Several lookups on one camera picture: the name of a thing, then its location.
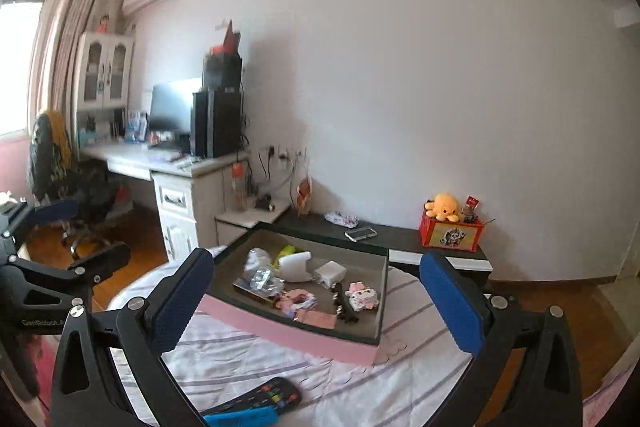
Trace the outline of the white wall power outlet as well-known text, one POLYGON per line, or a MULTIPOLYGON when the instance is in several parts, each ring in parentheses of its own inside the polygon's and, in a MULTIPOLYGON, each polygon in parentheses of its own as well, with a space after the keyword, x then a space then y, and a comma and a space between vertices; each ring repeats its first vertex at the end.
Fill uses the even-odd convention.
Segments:
POLYGON ((307 161, 306 150, 296 150, 294 147, 280 147, 274 150, 274 161, 280 170, 295 170, 307 161))

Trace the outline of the white desk with drawers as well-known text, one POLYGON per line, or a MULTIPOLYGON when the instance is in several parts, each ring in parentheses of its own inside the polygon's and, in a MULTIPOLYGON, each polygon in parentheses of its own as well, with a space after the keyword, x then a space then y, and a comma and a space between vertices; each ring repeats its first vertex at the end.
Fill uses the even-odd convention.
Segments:
POLYGON ((170 260, 180 260, 196 247, 219 244, 216 217, 230 202, 231 167, 248 157, 241 152, 200 159, 126 142, 89 145, 80 155, 104 161, 111 173, 153 184, 170 260))

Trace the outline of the low black white bench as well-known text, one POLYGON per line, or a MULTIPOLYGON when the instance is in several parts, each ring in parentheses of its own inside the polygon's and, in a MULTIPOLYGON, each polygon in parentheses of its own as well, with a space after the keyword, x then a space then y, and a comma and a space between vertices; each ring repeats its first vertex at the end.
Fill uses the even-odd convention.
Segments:
MULTIPOLYGON (((308 216, 298 217, 293 209, 286 210, 281 217, 276 220, 278 227, 292 230, 304 231, 317 234, 332 239, 344 239, 346 229, 326 221, 321 215, 311 213, 308 216)), ((419 275, 419 265, 425 253, 433 253, 445 256, 451 265, 464 277, 469 277, 472 281, 483 287, 486 285, 489 275, 494 269, 480 248, 477 251, 468 253, 467 251, 453 251, 437 247, 424 247, 421 244, 421 237, 418 230, 388 227, 387 225, 377 225, 376 223, 363 222, 360 228, 372 228, 377 236, 366 239, 365 244, 386 248, 390 251, 390 264, 404 272, 419 275)))

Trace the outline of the smartphone on bench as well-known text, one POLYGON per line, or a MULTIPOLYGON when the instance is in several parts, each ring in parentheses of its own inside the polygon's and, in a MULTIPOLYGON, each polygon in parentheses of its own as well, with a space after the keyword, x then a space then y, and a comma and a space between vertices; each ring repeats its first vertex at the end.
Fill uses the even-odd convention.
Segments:
POLYGON ((363 227, 358 229, 350 229, 344 233, 344 235, 352 242, 358 243, 366 241, 367 239, 373 239, 378 236, 378 232, 371 227, 363 227))

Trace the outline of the black remote control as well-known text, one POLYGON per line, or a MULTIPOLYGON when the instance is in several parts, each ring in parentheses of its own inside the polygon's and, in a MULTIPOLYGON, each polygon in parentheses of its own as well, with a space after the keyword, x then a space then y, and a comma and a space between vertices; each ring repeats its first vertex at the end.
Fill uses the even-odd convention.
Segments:
POLYGON ((302 392, 286 378, 274 377, 260 386, 216 407, 202 412, 203 416, 234 413, 270 407, 279 416, 296 409, 302 402, 302 392))

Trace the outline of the black computer monitor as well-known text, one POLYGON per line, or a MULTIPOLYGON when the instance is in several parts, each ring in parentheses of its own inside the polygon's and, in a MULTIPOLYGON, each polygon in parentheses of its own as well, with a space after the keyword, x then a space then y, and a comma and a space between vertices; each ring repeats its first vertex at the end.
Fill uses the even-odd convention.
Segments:
POLYGON ((157 83, 152 89, 149 130, 189 133, 193 95, 201 87, 200 77, 157 83))

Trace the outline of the black box on tower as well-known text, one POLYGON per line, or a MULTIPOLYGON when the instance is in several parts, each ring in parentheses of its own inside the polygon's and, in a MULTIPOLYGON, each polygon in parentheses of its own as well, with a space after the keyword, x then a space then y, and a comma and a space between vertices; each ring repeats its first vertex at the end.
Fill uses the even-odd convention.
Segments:
POLYGON ((207 54, 203 61, 203 86, 207 89, 239 90, 242 65, 242 57, 238 54, 207 54))

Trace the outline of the pink white brick toy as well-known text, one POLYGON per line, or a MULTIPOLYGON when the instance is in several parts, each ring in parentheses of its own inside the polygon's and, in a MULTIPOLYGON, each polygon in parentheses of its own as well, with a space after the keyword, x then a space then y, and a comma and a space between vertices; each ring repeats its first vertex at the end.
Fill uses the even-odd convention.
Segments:
POLYGON ((357 313, 376 310, 380 304, 378 292, 362 282, 350 283, 345 296, 349 306, 357 313))

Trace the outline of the white plush toy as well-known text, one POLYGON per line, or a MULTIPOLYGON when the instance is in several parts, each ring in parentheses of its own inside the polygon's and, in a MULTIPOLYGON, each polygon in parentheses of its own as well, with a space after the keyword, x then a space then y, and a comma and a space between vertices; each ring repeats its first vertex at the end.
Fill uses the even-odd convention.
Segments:
POLYGON ((262 248, 252 248, 246 257, 243 269, 243 279, 250 281, 260 269, 271 268, 271 257, 262 248))

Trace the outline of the blue highlighter marker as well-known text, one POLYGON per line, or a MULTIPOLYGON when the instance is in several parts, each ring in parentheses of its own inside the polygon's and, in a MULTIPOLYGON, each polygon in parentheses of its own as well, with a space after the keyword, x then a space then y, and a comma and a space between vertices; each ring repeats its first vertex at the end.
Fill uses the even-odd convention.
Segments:
POLYGON ((256 409, 208 414, 203 419, 209 427, 269 427, 279 422, 279 415, 273 407, 256 407, 256 409))

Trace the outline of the yellow highlighter marker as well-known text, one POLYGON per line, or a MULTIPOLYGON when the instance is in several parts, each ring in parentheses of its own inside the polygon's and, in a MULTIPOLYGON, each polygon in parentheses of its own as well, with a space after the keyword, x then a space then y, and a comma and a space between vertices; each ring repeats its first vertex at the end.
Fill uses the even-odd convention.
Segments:
POLYGON ((277 254, 277 257, 274 258, 272 265, 276 268, 280 268, 280 261, 288 256, 294 255, 297 253, 297 249, 294 245, 286 245, 280 250, 280 253, 277 254))

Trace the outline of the white power adapter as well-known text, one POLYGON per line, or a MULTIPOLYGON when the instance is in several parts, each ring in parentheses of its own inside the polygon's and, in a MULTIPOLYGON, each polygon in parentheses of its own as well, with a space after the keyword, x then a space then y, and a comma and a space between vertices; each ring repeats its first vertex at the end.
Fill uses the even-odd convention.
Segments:
POLYGON ((347 269, 339 263, 331 260, 314 270, 314 281, 326 289, 334 284, 341 283, 347 273, 347 269))

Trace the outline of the yellow octopus plush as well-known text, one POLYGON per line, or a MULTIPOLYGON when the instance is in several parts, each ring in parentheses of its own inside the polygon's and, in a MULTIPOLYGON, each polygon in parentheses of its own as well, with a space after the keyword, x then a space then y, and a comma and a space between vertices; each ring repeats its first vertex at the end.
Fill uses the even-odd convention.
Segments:
POLYGON ((433 200, 424 205, 425 216, 439 222, 457 223, 460 221, 460 206, 457 199, 448 194, 440 193, 433 200))

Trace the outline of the anatomical torso figurine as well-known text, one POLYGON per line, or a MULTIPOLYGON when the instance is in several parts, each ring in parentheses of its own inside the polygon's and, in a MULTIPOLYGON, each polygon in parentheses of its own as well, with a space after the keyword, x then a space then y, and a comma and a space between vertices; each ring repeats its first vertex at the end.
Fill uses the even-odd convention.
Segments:
POLYGON ((297 216, 307 216, 310 213, 312 199, 312 180, 310 176, 301 179, 296 188, 296 211, 297 216))

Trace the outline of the striped white tablecloth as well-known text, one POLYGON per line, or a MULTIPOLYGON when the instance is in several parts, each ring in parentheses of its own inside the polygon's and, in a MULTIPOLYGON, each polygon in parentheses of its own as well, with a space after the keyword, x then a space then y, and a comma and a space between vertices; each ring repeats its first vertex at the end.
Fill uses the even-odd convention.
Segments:
POLYGON ((392 268, 380 349, 370 367, 281 347, 202 311, 163 360, 201 412, 285 377, 302 402, 282 417, 283 426, 422 426, 471 357, 458 348, 420 281, 392 268))

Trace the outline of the beige striped curtain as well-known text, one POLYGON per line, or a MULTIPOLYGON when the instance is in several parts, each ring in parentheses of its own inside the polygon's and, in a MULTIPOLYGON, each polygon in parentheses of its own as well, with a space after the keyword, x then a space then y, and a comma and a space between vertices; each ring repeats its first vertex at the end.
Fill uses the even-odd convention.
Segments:
POLYGON ((41 57, 34 64, 30 86, 29 120, 45 110, 57 110, 70 122, 74 113, 74 79, 80 53, 80 37, 96 32, 104 16, 107 31, 119 35, 125 28, 124 0, 54 0, 52 20, 37 46, 41 57))

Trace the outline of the black computer tower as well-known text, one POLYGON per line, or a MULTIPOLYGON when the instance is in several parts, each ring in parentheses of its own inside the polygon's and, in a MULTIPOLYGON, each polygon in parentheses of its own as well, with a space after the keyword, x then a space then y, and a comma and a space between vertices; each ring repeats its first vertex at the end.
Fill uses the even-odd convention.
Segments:
POLYGON ((202 89, 193 95, 191 154, 218 158, 239 152, 241 95, 236 90, 202 89))

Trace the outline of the orange cap bottle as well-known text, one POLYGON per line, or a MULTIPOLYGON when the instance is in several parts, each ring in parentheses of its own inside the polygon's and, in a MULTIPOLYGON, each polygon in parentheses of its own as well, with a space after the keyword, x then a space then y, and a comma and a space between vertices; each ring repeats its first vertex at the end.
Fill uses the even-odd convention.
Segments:
POLYGON ((244 164, 241 161, 235 161, 231 166, 231 188, 234 209, 245 211, 247 208, 246 176, 244 164))

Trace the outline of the small white side table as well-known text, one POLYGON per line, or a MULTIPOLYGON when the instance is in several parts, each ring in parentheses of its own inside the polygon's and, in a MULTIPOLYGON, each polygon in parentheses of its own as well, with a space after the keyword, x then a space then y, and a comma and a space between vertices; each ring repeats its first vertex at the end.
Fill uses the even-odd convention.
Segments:
POLYGON ((288 208, 289 202, 276 199, 273 202, 273 210, 257 209, 254 204, 250 204, 247 210, 227 210, 221 213, 215 217, 218 245, 227 246, 233 243, 259 222, 277 221, 288 208))

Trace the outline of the red triangular item on box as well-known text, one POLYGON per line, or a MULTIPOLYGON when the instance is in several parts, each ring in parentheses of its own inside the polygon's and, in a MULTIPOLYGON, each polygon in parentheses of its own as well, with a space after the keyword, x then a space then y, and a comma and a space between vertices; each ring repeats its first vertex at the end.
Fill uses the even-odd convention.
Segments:
POLYGON ((234 30, 232 20, 223 20, 215 27, 213 44, 209 48, 210 54, 237 54, 239 51, 241 34, 234 30))

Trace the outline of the black hair clip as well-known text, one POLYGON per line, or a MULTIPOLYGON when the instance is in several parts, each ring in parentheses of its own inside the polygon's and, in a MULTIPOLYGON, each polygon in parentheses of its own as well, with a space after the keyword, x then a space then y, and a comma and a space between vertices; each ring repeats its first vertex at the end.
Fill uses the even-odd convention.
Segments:
POLYGON ((344 295, 343 286, 340 282, 331 286, 331 293, 337 318, 346 324, 358 323, 357 314, 348 302, 348 298, 344 295))

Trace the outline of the pink bedding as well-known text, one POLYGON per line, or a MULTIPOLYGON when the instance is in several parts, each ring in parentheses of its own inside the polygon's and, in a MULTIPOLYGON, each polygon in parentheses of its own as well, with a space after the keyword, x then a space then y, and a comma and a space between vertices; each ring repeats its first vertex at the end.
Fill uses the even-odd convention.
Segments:
POLYGON ((606 377, 601 387, 582 403, 582 425, 594 427, 605 417, 606 412, 612 407, 614 401, 620 395, 626 385, 637 362, 629 364, 626 369, 621 369, 612 377, 606 377))

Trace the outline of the pink and green tray box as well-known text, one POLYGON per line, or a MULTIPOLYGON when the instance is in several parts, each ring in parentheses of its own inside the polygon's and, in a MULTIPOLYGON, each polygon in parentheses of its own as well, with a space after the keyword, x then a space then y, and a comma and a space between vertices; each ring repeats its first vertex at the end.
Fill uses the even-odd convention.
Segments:
POLYGON ((258 223, 216 256, 200 308, 306 355, 370 366, 388 269, 382 247, 258 223))

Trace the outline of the black office chair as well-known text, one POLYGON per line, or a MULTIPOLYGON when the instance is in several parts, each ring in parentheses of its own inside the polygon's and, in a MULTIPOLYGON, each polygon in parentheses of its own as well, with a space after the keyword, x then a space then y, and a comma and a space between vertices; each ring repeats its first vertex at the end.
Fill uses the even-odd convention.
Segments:
POLYGON ((36 118, 29 147, 28 183, 40 204, 62 199, 77 202, 77 213, 62 221, 62 245, 79 260, 79 246, 107 246, 101 235, 134 210, 130 191, 108 176, 95 160, 77 161, 70 146, 65 118, 45 110, 36 118))

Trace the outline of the red cartoon storage box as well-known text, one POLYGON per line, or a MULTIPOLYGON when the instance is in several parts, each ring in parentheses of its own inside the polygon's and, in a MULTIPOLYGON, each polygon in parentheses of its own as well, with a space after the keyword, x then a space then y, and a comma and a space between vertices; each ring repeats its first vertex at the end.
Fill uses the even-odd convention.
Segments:
POLYGON ((423 215, 419 227, 423 247, 455 249, 456 251, 477 251, 485 225, 474 222, 442 222, 423 215))

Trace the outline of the white glass-door cabinet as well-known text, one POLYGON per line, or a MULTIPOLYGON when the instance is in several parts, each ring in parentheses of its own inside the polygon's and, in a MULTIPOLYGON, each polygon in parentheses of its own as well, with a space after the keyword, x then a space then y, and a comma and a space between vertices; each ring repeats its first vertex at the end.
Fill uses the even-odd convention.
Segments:
POLYGON ((134 38, 85 32, 78 43, 75 69, 76 110, 125 108, 134 38))

